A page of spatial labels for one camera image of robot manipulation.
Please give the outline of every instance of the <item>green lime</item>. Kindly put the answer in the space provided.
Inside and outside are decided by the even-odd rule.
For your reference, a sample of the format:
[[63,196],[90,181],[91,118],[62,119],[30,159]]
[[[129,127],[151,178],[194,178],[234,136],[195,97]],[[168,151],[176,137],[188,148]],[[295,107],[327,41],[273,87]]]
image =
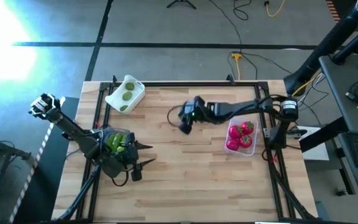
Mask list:
[[135,85],[133,83],[126,83],[125,84],[125,89],[127,90],[134,90],[135,89]]
[[123,94],[122,99],[125,101],[128,101],[132,98],[132,93],[127,91],[126,93]]
[[128,108],[127,105],[124,105],[122,107],[119,108],[119,111],[123,112],[124,110],[126,110]]

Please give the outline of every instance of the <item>table leg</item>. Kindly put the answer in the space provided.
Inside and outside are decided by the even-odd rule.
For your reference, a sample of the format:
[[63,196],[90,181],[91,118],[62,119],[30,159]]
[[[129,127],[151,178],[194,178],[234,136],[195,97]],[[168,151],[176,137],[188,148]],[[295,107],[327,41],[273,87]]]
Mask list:
[[335,121],[327,124],[314,134],[311,134],[308,137],[302,139],[300,141],[302,152],[306,152],[320,145],[321,143],[336,137],[339,133],[346,131],[348,131],[348,128],[346,126],[345,120],[343,117],[340,117]]

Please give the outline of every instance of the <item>bright light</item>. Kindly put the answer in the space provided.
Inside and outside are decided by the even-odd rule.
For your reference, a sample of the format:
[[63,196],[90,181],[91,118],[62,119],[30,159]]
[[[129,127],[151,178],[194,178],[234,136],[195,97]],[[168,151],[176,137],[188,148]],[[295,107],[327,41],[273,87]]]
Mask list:
[[0,0],[0,79],[25,79],[35,62],[34,48],[13,47],[17,40],[29,41],[29,38],[15,15]]

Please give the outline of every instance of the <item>strawberry container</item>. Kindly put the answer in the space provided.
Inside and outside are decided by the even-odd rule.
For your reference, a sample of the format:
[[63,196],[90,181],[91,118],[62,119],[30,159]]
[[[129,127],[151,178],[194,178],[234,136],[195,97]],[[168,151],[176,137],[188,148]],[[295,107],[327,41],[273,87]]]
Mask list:
[[[230,127],[233,126],[233,125],[238,125],[238,126],[241,127],[241,124],[246,122],[246,121],[250,121],[250,122],[252,122],[254,124],[254,131],[252,133],[248,134],[252,139],[252,144],[248,148],[244,148],[244,147],[240,146],[237,151],[228,149],[227,146],[226,146],[226,142],[227,142],[227,140],[232,138],[232,137],[229,136]],[[229,127],[227,129],[226,142],[224,144],[224,150],[227,153],[230,153],[230,154],[236,154],[236,155],[240,155],[240,156],[252,156],[254,154],[254,152],[255,152],[257,134],[258,134],[258,121],[256,121],[256,120],[248,120],[248,119],[238,118],[238,117],[237,118],[232,118],[230,120]]]

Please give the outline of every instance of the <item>red strawberry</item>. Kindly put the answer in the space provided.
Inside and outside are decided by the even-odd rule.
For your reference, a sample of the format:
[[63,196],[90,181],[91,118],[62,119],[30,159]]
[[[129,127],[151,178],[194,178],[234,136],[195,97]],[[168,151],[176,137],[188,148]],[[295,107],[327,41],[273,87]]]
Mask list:
[[242,129],[238,127],[237,125],[233,125],[229,128],[229,136],[238,139],[242,136]]
[[252,145],[252,138],[249,135],[243,136],[240,138],[240,146],[248,148]]
[[230,150],[237,151],[240,145],[237,139],[229,139],[226,141],[226,147]]
[[254,124],[250,121],[246,121],[241,125],[241,129],[244,134],[250,134],[254,131]]

